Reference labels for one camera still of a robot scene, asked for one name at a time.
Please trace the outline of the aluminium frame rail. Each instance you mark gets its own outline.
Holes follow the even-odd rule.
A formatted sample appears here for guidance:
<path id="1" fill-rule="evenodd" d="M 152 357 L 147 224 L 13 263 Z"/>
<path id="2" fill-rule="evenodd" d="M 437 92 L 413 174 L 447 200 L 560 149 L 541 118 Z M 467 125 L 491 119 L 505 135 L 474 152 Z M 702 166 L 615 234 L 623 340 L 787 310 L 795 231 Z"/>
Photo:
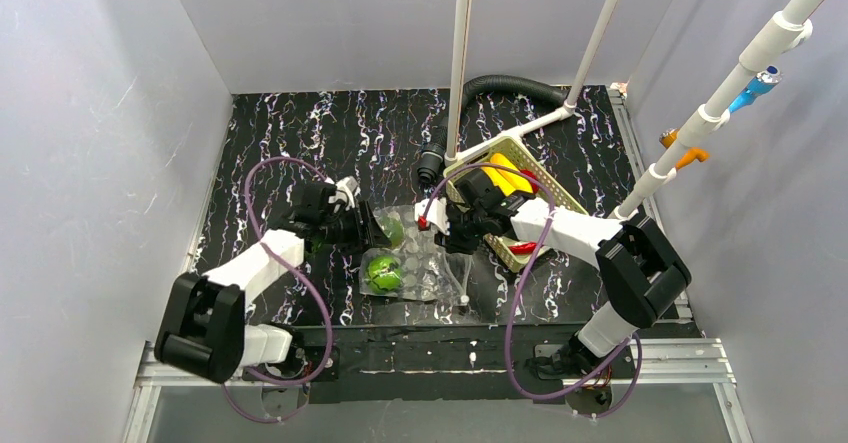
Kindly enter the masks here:
<path id="1" fill-rule="evenodd" d="M 124 430 L 127 442 L 748 442 L 736 381 L 717 339 L 647 339 L 636 386 L 623 374 L 618 408 L 593 419 L 585 396 L 521 398 L 493 348 L 470 344 L 455 364 L 411 349 L 367 360 L 308 396 L 236 380 L 227 390 L 145 355 Z"/>

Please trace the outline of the white pvc pipe frame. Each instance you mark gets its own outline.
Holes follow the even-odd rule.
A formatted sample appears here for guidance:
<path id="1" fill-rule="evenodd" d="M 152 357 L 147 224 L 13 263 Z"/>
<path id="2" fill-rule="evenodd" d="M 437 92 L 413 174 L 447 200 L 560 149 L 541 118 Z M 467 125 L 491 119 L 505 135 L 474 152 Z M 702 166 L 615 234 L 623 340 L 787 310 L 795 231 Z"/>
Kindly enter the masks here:
<path id="1" fill-rule="evenodd" d="M 550 83 L 576 73 L 605 0 L 472 0 L 469 71 Z"/>

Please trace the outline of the white pvc pipe right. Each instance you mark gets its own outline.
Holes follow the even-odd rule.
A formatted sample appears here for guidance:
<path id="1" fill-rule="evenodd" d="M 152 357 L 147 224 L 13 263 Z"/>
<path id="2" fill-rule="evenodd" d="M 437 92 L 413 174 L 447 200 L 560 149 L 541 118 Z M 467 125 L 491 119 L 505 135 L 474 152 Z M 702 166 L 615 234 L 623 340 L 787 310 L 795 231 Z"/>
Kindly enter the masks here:
<path id="1" fill-rule="evenodd" d="M 778 56 L 794 49 L 812 35 L 811 16 L 825 0 L 790 0 L 775 12 L 740 53 L 738 62 L 714 93 L 701 104 L 677 132 L 660 158 L 649 165 L 633 190 L 611 213 L 612 219 L 628 219 L 639 205 L 677 174 L 677 163 L 711 133 L 730 119 L 729 105 L 749 81 Z"/>

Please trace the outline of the yellow fake banana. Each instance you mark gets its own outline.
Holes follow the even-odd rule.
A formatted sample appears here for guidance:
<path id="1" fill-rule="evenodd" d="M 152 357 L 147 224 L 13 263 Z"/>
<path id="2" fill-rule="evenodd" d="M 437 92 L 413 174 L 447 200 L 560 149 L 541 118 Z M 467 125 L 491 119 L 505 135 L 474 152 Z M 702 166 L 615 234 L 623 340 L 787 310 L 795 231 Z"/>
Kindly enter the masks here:
<path id="1" fill-rule="evenodd" d="M 488 162 L 498 165 L 498 168 L 486 166 L 482 170 L 494 187 L 505 196 L 510 196 L 516 192 L 530 195 L 536 193 L 536 186 L 523 178 L 523 173 L 504 154 L 493 153 Z"/>

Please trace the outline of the light green plastic basket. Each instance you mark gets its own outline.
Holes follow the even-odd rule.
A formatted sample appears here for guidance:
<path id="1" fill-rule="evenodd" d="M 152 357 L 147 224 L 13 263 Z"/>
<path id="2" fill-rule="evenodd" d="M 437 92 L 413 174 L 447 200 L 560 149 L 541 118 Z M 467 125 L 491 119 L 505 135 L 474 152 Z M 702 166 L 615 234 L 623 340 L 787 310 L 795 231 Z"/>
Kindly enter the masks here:
<path id="1" fill-rule="evenodd" d="M 498 165 L 489 163 L 493 153 L 502 153 L 516 167 L 532 171 L 537 178 L 539 192 L 534 195 L 516 192 L 505 196 L 495 188 L 482 168 Z M 465 208 L 491 206 L 505 203 L 507 209 L 515 209 L 519 202 L 540 198 L 556 208 L 586 216 L 588 211 L 536 160 L 518 137 L 498 136 L 474 148 L 464 150 L 459 159 L 443 171 L 448 179 L 445 186 L 448 198 Z"/>

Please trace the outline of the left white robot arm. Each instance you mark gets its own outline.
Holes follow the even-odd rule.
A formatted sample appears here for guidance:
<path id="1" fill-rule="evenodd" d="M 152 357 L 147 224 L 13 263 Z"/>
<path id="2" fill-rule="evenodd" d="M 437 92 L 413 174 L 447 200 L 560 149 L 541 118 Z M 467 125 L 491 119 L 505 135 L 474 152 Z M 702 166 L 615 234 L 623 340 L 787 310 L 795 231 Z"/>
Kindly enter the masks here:
<path id="1" fill-rule="evenodd" d="M 308 182 L 293 190 L 291 203 L 258 242 L 217 268 L 175 279 L 154 356 L 214 383 L 242 367 L 282 363 L 292 335 L 278 326 L 248 324 L 249 304 L 315 249 L 336 246 L 362 254 L 389 243 L 355 178 Z"/>

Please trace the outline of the green yellow fake lemon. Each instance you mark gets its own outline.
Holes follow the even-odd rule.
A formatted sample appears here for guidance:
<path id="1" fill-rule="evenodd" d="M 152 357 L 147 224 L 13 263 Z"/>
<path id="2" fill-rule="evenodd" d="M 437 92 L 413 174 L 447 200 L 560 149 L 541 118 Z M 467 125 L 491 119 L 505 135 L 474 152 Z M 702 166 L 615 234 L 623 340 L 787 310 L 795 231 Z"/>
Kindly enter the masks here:
<path id="1" fill-rule="evenodd" d="M 399 218 L 386 217 L 381 221 L 381 226 L 390 240 L 390 247 L 401 247 L 405 241 L 405 229 L 402 221 Z"/>

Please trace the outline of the red fake apple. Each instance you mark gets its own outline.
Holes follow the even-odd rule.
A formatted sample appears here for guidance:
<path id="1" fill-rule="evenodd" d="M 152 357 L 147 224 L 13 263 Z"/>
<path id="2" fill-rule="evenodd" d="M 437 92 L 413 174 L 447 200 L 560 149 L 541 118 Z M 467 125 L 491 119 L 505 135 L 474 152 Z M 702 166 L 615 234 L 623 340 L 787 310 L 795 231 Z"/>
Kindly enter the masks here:
<path id="1" fill-rule="evenodd" d="M 525 180 L 530 185 L 532 192 L 537 194 L 539 192 L 539 185 L 537 184 L 536 175 L 528 169 L 521 169 L 520 172 L 525 176 Z"/>

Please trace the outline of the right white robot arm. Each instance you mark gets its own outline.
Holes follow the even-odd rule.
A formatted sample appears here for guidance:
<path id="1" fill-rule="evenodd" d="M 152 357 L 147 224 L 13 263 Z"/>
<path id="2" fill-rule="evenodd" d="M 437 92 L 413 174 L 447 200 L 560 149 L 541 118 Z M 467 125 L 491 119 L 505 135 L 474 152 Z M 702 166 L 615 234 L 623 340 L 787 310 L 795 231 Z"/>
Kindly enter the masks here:
<path id="1" fill-rule="evenodd" d="M 443 180 L 460 202 L 430 198 L 414 207 L 419 230 L 434 230 L 448 253 L 472 254 L 486 235 L 513 236 L 575 257 L 600 275 L 606 304 L 555 356 L 548 372 L 597 368 L 640 329 L 652 327 L 689 286 L 691 273 L 657 222 L 636 211 L 624 220 L 581 214 L 557 206 L 551 190 L 527 171 L 493 163 L 469 164 Z"/>

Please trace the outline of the red fake chili pepper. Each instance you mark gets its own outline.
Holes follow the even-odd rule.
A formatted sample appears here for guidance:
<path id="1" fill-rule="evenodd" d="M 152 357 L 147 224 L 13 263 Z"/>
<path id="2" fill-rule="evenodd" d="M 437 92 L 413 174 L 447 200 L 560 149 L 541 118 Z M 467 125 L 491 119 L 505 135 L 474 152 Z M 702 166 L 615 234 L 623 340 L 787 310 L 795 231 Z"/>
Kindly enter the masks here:
<path id="1" fill-rule="evenodd" d="M 509 250 L 513 255 L 530 255 L 537 247 L 535 242 L 522 242 L 509 246 Z"/>

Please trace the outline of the clear zip top bag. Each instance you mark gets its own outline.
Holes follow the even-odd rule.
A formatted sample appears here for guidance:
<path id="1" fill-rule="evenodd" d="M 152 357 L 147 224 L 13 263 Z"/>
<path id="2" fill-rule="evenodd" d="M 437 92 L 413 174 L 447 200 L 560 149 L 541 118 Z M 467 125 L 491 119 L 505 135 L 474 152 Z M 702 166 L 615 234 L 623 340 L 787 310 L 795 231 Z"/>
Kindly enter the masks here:
<path id="1" fill-rule="evenodd" d="M 375 216 L 380 225 L 386 217 L 399 218 L 404 225 L 405 241 L 399 248 L 371 248 L 363 254 L 359 268 L 361 294 L 452 306 L 469 304 L 467 285 L 473 266 L 471 256 L 446 253 L 434 243 L 432 231 L 419 231 L 410 205 L 380 208 L 375 211 Z M 400 260 L 404 277 L 396 291 L 378 293 L 365 281 L 367 265 L 381 255 L 392 255 Z"/>

